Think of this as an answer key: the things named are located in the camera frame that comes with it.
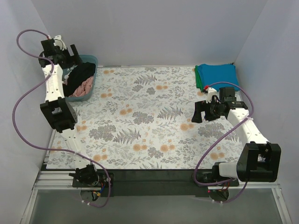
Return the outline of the black t shirt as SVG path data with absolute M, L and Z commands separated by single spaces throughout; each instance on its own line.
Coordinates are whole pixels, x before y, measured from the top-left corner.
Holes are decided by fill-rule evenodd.
M 63 84 L 64 96 L 72 97 L 74 91 L 89 77 L 94 76 L 96 65 L 94 63 L 82 63 L 76 66 L 69 74 L 67 85 Z

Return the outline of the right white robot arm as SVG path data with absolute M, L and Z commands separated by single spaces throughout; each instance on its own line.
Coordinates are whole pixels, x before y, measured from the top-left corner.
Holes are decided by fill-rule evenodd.
M 222 185 L 233 179 L 242 182 L 275 182 L 281 156 L 278 144 L 270 143 L 255 125 L 252 114 L 243 101 L 235 97 L 236 85 L 229 83 L 218 91 L 211 85 L 204 87 L 206 100 L 195 103 L 193 123 L 214 121 L 224 116 L 233 128 L 220 137 L 223 140 L 233 131 L 239 136 L 243 151 L 237 162 L 219 162 L 211 169 L 212 182 L 200 182 L 195 168 L 193 180 L 197 185 Z

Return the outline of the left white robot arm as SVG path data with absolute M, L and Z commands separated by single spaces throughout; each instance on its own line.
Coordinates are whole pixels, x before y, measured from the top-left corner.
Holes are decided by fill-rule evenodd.
M 83 185 L 96 186 L 100 181 L 99 174 L 95 165 L 86 159 L 87 153 L 82 148 L 76 128 L 78 117 L 66 100 L 63 87 L 64 70 L 80 68 L 83 62 L 75 45 L 71 45 L 73 55 L 70 55 L 61 35 L 48 37 L 41 44 L 43 52 L 39 64 L 46 78 L 46 97 L 40 109 L 50 126 L 60 133 L 68 150 L 74 152 L 75 172 L 69 175 Z

